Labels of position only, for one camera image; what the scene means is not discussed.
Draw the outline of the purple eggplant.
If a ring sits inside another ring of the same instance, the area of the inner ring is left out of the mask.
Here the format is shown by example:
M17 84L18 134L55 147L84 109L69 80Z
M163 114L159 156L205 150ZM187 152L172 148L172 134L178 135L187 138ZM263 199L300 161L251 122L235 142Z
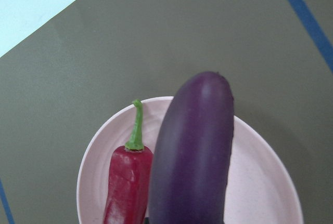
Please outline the purple eggplant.
M176 93L158 134L149 186L151 223L223 223L234 136L228 81L202 72Z

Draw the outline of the red chili pepper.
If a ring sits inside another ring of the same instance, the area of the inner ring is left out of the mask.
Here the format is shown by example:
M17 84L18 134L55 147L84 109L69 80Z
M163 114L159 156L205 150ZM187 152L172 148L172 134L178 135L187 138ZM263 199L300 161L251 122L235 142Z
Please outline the red chili pepper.
M129 140L112 153L103 223L143 223L153 153L143 144L143 104L134 100L135 122Z

